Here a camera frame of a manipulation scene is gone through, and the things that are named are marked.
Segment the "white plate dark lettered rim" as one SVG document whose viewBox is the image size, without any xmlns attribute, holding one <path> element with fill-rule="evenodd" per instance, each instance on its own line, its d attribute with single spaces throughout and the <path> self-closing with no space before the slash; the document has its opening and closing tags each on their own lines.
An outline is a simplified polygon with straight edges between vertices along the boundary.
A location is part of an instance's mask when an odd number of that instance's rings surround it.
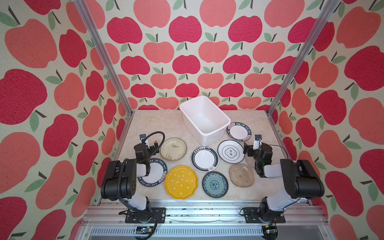
<svg viewBox="0 0 384 240">
<path fill-rule="evenodd" d="M 138 181 L 145 187 L 155 187 L 165 179 L 168 173 L 168 167 L 163 160 L 158 158 L 150 159 L 149 163 L 151 167 L 149 175 L 146 177 L 138 177 Z"/>
</svg>

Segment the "small white plate dark rim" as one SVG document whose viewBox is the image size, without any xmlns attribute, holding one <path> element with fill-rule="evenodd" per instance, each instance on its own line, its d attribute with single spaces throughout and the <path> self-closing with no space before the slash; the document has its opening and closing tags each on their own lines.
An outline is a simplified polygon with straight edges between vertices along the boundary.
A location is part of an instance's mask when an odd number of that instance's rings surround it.
<svg viewBox="0 0 384 240">
<path fill-rule="evenodd" d="M 243 123 L 233 122 L 227 126 L 227 134 L 234 141 L 245 142 L 251 138 L 252 131 Z"/>
</svg>

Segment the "yellow polka dot plate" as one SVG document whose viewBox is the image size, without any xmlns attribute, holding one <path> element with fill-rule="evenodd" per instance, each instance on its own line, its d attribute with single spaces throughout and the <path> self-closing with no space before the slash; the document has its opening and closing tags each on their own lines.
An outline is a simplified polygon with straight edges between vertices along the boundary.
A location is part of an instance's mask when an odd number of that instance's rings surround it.
<svg viewBox="0 0 384 240">
<path fill-rule="evenodd" d="M 177 166 L 165 178 L 167 194 L 175 200 L 186 200 L 193 196 L 199 186 L 196 172 L 188 166 Z"/>
</svg>

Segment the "white plate green red rim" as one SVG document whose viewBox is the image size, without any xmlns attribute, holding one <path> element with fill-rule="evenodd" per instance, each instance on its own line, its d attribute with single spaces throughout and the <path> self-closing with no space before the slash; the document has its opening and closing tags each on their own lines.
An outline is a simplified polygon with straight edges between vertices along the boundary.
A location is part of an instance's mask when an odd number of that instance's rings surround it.
<svg viewBox="0 0 384 240">
<path fill-rule="evenodd" d="M 211 147 L 196 148 L 191 155 L 192 165 L 201 172 L 211 172 L 219 165 L 219 155 Z"/>
</svg>

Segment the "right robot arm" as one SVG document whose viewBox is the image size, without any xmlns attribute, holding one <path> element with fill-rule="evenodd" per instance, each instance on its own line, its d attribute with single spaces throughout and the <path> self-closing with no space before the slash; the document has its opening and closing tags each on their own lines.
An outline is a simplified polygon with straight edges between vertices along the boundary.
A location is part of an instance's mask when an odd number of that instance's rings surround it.
<svg viewBox="0 0 384 240">
<path fill-rule="evenodd" d="M 325 193 L 323 182 L 308 160 L 281 159 L 278 164 L 272 164 L 272 147 L 256 140 L 252 146 L 244 144 L 244 154 L 255 160 L 259 177 L 282 178 L 284 182 L 282 189 L 262 199 L 258 210 L 262 222 L 273 221 L 300 199 L 320 198 Z"/>
</svg>

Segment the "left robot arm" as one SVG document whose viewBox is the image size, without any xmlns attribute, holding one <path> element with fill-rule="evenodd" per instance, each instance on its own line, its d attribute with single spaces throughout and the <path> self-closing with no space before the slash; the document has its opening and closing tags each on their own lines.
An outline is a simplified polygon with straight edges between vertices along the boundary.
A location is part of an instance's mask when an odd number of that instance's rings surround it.
<svg viewBox="0 0 384 240">
<path fill-rule="evenodd" d="M 155 142 L 148 147 L 146 143 L 134 146 L 135 159 L 112 161 L 108 164 L 101 186 L 102 199 L 120 201 L 135 214 L 152 214 L 150 201 L 147 197 L 136 193 L 137 177 L 150 174 L 150 158 L 160 152 L 160 145 Z"/>
</svg>

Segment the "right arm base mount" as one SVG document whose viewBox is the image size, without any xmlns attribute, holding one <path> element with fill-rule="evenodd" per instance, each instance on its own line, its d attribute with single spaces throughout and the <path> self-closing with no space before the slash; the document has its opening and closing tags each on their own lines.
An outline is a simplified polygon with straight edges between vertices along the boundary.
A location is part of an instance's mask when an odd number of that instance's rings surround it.
<svg viewBox="0 0 384 240">
<path fill-rule="evenodd" d="M 242 208 L 239 212 L 247 224 L 284 224 L 286 219 L 283 212 L 260 210 L 260 208 Z"/>
</svg>

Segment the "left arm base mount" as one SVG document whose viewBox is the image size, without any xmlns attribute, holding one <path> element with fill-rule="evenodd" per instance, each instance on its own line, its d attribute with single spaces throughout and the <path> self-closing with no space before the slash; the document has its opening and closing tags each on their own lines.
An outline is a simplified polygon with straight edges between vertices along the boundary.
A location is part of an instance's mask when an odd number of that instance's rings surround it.
<svg viewBox="0 0 384 240">
<path fill-rule="evenodd" d="M 151 208 L 151 212 L 147 211 L 131 211 L 128 210 L 125 223 L 126 224 L 163 224 L 166 217 L 166 208 Z"/>
</svg>

